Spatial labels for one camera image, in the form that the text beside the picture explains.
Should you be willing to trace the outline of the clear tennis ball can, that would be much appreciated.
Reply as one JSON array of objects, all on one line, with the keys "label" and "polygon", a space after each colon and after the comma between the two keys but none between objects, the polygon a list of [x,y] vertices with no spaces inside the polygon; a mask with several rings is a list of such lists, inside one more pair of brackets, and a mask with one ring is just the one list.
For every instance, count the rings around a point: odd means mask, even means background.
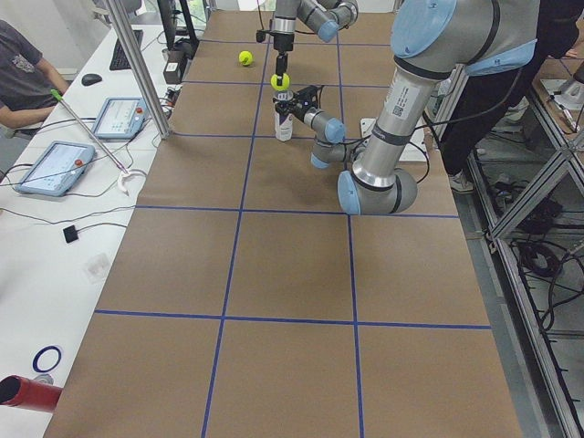
[{"label": "clear tennis ball can", "polygon": [[[276,92],[292,92],[292,91],[291,90],[284,90],[284,91],[276,91]],[[275,108],[275,105],[286,106],[286,104],[287,104],[287,102],[285,104],[277,104],[274,102],[274,108]],[[293,115],[289,114],[287,117],[280,117],[275,111],[275,136],[276,136],[276,138],[279,141],[289,141],[292,137],[292,133],[293,133]]]}]

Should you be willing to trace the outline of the tennis ball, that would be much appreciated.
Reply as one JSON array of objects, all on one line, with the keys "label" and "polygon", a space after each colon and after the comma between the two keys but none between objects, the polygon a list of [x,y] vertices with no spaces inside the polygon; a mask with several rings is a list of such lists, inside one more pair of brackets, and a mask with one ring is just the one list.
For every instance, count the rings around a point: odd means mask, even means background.
[{"label": "tennis ball", "polygon": [[270,79],[270,84],[273,90],[288,90],[290,85],[289,75],[287,73],[283,73],[282,75],[274,74]]},{"label": "tennis ball", "polygon": [[254,62],[254,56],[250,51],[243,50],[238,54],[238,62],[243,67],[249,67]]}]

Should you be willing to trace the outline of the small black box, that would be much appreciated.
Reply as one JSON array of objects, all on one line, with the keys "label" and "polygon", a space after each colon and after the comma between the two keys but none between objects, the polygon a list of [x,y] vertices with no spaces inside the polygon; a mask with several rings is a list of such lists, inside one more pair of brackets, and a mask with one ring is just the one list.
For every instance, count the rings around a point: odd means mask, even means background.
[{"label": "small black box", "polygon": [[165,82],[169,85],[179,85],[183,82],[188,58],[180,50],[167,52],[166,64],[163,70]]}]

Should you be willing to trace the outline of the black keyboard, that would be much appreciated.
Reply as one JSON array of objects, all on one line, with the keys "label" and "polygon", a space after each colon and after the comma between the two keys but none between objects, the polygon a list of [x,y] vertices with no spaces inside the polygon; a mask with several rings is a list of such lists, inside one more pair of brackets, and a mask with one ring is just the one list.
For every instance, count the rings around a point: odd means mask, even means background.
[{"label": "black keyboard", "polygon": [[[143,31],[141,29],[134,29],[133,34],[137,41],[138,47],[141,47],[141,42],[143,39]],[[121,45],[119,40],[116,41],[112,52],[112,58],[109,63],[110,71],[120,71],[130,69],[130,62],[125,53],[124,47]]]}]

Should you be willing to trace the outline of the far teach pendant tablet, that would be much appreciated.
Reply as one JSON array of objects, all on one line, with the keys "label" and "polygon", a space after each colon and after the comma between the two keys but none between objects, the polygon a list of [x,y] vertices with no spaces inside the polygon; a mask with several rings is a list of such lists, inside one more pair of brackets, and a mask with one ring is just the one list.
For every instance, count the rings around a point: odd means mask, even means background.
[{"label": "far teach pendant tablet", "polygon": [[141,131],[148,115],[143,98],[107,98],[93,124],[92,132],[104,141],[131,140]]}]

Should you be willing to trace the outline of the teach pendant tablet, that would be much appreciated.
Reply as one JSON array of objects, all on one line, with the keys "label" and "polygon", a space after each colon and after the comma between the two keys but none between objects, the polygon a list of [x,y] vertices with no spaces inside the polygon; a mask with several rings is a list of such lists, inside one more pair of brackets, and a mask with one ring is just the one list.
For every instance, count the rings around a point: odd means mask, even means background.
[{"label": "teach pendant tablet", "polygon": [[15,189],[22,194],[63,196],[85,173],[95,154],[95,147],[89,144],[53,141]]},{"label": "teach pendant tablet", "polygon": [[92,132],[104,141],[131,140],[141,131],[148,115],[143,98],[107,98],[93,124]]}]

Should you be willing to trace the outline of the reacher grabber stick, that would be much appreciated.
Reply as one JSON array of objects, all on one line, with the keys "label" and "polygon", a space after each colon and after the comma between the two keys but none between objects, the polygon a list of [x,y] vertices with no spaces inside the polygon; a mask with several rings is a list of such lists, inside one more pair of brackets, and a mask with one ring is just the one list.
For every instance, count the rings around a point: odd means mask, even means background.
[{"label": "reacher grabber stick", "polygon": [[85,124],[81,117],[79,117],[78,114],[65,102],[64,98],[61,96],[58,90],[51,89],[51,95],[68,112],[68,114],[79,124],[79,126],[89,135],[89,137],[99,146],[99,148],[119,169],[120,174],[117,179],[117,187],[122,193],[129,196],[130,193],[126,187],[126,181],[134,176],[145,177],[147,173],[140,169],[128,169],[105,145],[105,143],[93,133],[93,131]]}]

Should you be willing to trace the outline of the black computer mouse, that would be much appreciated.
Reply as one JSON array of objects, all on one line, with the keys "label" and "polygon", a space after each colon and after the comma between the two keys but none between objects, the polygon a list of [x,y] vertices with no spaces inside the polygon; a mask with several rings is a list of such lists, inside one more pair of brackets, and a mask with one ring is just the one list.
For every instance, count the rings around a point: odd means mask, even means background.
[{"label": "black computer mouse", "polygon": [[96,73],[85,74],[81,79],[81,84],[88,87],[102,81],[102,76]]}]

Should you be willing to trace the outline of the near teach pendant tablet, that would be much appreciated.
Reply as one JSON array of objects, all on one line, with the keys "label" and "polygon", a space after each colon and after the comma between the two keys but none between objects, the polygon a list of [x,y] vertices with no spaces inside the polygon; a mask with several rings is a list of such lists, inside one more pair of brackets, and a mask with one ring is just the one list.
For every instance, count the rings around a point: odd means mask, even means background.
[{"label": "near teach pendant tablet", "polygon": [[85,173],[95,154],[95,147],[89,144],[53,141],[15,189],[22,194],[63,196]]}]

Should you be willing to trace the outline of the clear plastic piece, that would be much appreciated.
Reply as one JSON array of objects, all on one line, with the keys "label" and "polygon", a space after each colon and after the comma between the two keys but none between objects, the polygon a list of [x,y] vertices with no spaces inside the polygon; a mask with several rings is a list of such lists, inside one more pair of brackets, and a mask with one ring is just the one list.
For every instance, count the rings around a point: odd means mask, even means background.
[{"label": "clear plastic piece", "polygon": [[110,272],[110,267],[110,259],[106,254],[101,253],[91,257],[83,265],[83,272],[85,273],[90,284],[97,284],[98,282],[107,279]]}]

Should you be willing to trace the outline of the small black square pad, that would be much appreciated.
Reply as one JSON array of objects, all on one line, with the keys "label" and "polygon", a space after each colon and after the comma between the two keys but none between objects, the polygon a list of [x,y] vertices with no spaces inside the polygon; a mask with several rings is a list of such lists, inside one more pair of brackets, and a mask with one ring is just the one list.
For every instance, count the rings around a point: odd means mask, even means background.
[{"label": "small black square pad", "polygon": [[79,239],[79,231],[75,225],[69,225],[63,229],[63,236],[67,244],[73,243]]}]

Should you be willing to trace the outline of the seated person grey shirt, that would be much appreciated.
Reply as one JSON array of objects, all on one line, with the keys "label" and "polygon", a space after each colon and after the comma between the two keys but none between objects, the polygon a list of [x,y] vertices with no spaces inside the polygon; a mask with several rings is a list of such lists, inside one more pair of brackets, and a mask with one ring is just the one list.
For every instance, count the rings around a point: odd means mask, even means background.
[{"label": "seated person grey shirt", "polygon": [[1,125],[19,130],[47,119],[57,105],[53,90],[69,84],[19,31],[1,22]]}]

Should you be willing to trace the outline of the blue tape roll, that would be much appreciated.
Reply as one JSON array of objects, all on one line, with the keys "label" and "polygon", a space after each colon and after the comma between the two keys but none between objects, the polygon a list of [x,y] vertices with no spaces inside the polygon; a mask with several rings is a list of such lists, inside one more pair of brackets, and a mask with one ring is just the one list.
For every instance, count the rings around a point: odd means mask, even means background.
[{"label": "blue tape roll", "polygon": [[42,347],[32,359],[32,369],[37,373],[49,373],[59,365],[62,357],[63,351],[59,346]]}]

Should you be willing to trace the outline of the red cylinder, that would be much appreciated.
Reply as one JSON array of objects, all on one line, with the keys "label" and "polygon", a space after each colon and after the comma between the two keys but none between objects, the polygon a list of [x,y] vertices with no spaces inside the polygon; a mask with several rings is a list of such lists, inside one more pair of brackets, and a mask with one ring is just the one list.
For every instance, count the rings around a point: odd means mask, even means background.
[{"label": "red cylinder", "polygon": [[1,380],[1,405],[36,412],[53,412],[61,392],[60,387],[11,375]]}]

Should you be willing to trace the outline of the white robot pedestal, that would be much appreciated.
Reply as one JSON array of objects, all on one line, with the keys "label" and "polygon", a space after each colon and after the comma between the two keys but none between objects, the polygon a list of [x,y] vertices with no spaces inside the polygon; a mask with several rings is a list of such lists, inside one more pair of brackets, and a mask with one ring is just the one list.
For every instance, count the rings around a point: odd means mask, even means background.
[{"label": "white robot pedestal", "polygon": [[[360,120],[360,134],[365,138],[364,146],[367,146],[370,140],[374,118],[363,118]],[[427,146],[425,143],[425,133],[421,129],[422,120],[419,120],[416,125],[416,130],[413,133],[409,143],[405,146],[399,162],[425,162],[427,159]]]}]

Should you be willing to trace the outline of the aluminium frame post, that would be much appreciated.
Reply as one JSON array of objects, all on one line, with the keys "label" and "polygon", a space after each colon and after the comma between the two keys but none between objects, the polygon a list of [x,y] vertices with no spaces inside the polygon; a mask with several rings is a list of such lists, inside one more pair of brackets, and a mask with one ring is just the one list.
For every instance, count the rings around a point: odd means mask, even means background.
[{"label": "aluminium frame post", "polygon": [[141,54],[141,49],[137,45],[125,7],[119,0],[105,0],[104,4],[109,11],[109,17],[116,35],[124,47],[133,76],[137,81],[141,95],[145,99],[154,125],[160,138],[164,140],[171,133],[170,125],[162,110],[158,93],[154,87],[143,55]]}]

